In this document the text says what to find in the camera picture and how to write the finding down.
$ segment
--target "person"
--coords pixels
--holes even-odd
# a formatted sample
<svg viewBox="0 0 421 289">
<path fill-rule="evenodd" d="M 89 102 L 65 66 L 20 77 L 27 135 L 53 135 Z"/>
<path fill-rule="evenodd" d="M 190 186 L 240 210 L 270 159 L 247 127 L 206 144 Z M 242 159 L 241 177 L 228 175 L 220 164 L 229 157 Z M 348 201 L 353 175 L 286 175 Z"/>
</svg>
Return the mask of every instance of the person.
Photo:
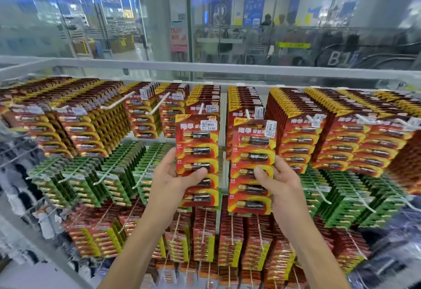
<svg viewBox="0 0 421 289">
<path fill-rule="evenodd" d="M 271 25 L 272 24 L 272 21 L 270 19 L 271 19 L 271 15 L 270 14 L 266 14 L 264 16 L 264 21 L 260 23 L 260 26 L 266 26 L 266 25 L 269 26 L 269 25 Z"/>
<path fill-rule="evenodd" d="M 177 177 L 176 151 L 172 148 L 155 170 L 148 205 L 123 252 L 114 260 L 98 289 L 139 289 L 152 253 L 173 220 L 186 188 L 207 174 L 201 168 L 187 177 Z M 282 233 L 294 248 L 312 289 L 350 289 L 348 281 L 315 227 L 307 208 L 300 178 L 276 156 L 274 178 L 254 169 L 259 184 L 272 193 L 272 210 Z"/>
</svg>

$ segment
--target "banner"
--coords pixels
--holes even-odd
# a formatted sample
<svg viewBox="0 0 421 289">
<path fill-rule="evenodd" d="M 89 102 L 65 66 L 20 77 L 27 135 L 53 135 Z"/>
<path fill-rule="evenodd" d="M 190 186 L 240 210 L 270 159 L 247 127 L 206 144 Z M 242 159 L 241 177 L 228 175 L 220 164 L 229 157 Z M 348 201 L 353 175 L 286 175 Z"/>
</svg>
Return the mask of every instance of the banner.
<svg viewBox="0 0 421 289">
<path fill-rule="evenodd" d="M 243 25 L 259 26 L 263 17 L 264 0 L 244 0 Z"/>
<path fill-rule="evenodd" d="M 182 22 L 171 23 L 171 52 L 187 52 L 187 27 Z"/>
<path fill-rule="evenodd" d="M 210 22 L 213 25 L 231 25 L 231 0 L 212 0 Z"/>
</svg>

